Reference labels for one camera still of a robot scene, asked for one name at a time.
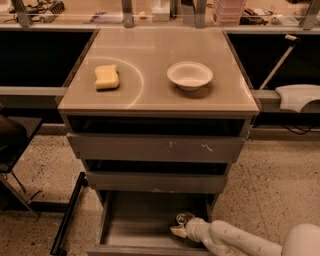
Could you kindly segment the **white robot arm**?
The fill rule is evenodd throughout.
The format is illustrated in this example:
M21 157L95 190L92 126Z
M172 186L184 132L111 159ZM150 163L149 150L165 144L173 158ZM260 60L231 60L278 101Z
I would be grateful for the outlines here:
M178 214L176 222L170 227L174 235L202 243L214 256L232 256L231 248L247 256L320 256L320 227L313 224L294 226L279 245L227 222L209 223L188 212Z

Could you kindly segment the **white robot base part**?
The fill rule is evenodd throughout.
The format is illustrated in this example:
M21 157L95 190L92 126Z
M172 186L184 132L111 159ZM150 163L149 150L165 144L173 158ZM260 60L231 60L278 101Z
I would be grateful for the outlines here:
M280 109L300 113L313 101L320 100L320 86L311 84L294 84L277 87L280 96Z

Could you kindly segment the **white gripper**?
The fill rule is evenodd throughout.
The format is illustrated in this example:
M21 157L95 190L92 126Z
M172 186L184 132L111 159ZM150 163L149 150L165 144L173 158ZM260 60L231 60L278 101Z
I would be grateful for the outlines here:
M185 212L182 214L182 220L188 221L185 227L183 225L171 226L170 231L178 237L186 238L195 242L205 243L211 239L209 222L195 217L194 214Z

